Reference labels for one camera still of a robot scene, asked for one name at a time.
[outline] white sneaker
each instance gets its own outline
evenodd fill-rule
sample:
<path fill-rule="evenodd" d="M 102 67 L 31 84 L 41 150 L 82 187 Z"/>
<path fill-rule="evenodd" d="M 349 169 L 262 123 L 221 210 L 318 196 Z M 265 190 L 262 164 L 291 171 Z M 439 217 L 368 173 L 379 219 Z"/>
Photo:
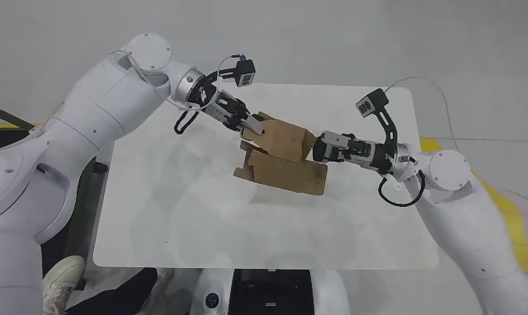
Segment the white sneaker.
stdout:
<path fill-rule="evenodd" d="M 171 283 L 172 277 L 174 276 L 173 268 L 156 268 L 156 271 L 158 272 L 158 279 L 156 280 L 156 283 L 154 283 L 152 290 L 150 290 L 150 294 L 148 295 L 147 300 L 145 300 L 143 307 L 139 310 L 138 315 L 149 313 L 150 309 L 156 303 L 156 297 L 158 294 L 165 291 L 167 285 Z"/>
<path fill-rule="evenodd" d="M 42 284 L 44 287 L 44 315 L 62 315 L 66 309 L 69 295 L 81 279 L 84 271 L 84 259 L 80 256 L 69 256 L 59 261 Z"/>

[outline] black pants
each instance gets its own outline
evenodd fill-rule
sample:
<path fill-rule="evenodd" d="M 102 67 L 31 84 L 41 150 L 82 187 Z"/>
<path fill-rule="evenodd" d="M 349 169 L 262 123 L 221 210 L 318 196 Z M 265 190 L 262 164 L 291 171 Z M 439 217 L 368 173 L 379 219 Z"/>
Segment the black pants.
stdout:
<path fill-rule="evenodd" d="M 154 268 L 144 268 L 117 289 L 103 291 L 66 310 L 68 315 L 134 315 L 158 279 Z"/>

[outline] cardboard box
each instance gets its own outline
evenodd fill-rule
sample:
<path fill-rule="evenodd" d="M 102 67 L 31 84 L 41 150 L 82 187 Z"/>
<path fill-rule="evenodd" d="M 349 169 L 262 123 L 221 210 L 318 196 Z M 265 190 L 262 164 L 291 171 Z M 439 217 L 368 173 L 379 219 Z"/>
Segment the cardboard box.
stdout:
<path fill-rule="evenodd" d="M 234 176 L 267 186 L 294 192 L 322 195 L 328 168 L 325 164 L 306 160 L 315 143 L 315 136 L 308 130 L 276 120 L 259 113 L 265 120 L 265 133 L 243 131 L 240 148 L 246 151 L 242 168 L 237 167 Z"/>

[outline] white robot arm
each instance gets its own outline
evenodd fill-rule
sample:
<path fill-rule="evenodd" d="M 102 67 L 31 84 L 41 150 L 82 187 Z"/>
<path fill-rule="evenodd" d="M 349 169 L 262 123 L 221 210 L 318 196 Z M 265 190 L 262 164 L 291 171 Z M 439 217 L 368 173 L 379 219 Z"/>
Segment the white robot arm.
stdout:
<path fill-rule="evenodd" d="M 139 35 L 85 74 L 44 125 L 0 149 L 0 313 L 42 313 L 40 244 L 68 222 L 79 177 L 101 149 L 165 100 L 202 106 L 196 112 L 229 129 L 261 134 L 243 102 L 213 86 L 217 77 L 247 86 L 254 73 L 251 60 L 240 57 L 236 68 L 206 77 L 177 62 L 159 35 Z"/>
<path fill-rule="evenodd" d="M 353 134 L 324 132 L 313 148 L 316 162 L 352 162 L 402 182 L 429 233 L 464 273 L 483 312 L 488 315 L 528 314 L 528 279 L 516 262 L 508 231 L 488 192 L 473 175 L 460 153 L 442 150 L 421 153 L 420 148 L 397 143 L 398 133 L 385 110 L 389 103 L 381 89 L 361 99 L 363 117 L 374 114 L 384 127 L 384 143 L 356 139 Z M 428 190 L 452 191 L 435 203 Z"/>

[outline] white tabletop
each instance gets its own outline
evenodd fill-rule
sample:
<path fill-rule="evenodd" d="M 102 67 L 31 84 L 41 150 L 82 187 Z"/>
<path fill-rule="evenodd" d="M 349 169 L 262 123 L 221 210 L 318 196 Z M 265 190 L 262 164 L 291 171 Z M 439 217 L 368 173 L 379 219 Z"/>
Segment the white tabletop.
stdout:
<path fill-rule="evenodd" d="M 377 119 L 362 119 L 355 107 L 374 87 L 225 88 L 252 112 L 264 111 L 314 134 L 331 130 L 384 141 Z M 410 92 L 394 88 L 388 96 L 398 141 L 419 143 Z M 172 127 L 180 114 L 163 105 L 115 143 L 93 253 L 99 266 L 401 270 L 437 265 L 436 244 L 417 211 L 383 202 L 376 173 L 329 163 L 323 196 L 257 185 L 233 177 L 244 157 L 237 133 L 201 114 L 179 136 Z M 409 200 L 390 184 L 385 193 Z"/>

